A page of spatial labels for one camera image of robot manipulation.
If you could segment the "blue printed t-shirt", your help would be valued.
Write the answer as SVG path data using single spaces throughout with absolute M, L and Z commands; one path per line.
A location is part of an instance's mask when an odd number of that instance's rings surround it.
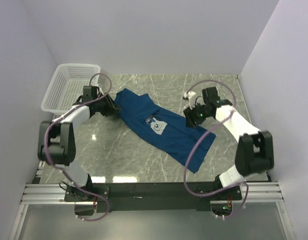
M 148 94 L 140 96 L 123 89 L 114 102 L 120 107 L 120 118 L 134 133 L 183 166 L 198 139 L 207 131 L 201 126 L 186 127 L 183 116 L 156 105 Z

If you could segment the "white perforated plastic basket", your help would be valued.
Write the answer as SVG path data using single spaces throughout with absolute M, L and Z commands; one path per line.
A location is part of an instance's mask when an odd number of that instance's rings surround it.
M 41 109 L 57 116 L 64 114 L 83 95 L 84 86 L 98 84 L 98 76 L 93 78 L 93 75 L 100 71 L 101 67 L 95 64 L 60 64 L 49 83 Z

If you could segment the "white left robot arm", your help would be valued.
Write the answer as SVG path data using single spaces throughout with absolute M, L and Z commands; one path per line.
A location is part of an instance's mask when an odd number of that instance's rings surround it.
M 74 130 L 96 113 L 104 117 L 115 115 L 119 106 L 98 86 L 84 86 L 71 109 L 53 121 L 43 121 L 39 126 L 37 156 L 59 170 L 68 180 L 66 191 L 82 201 L 103 199 L 93 187 L 91 177 L 75 160 Z

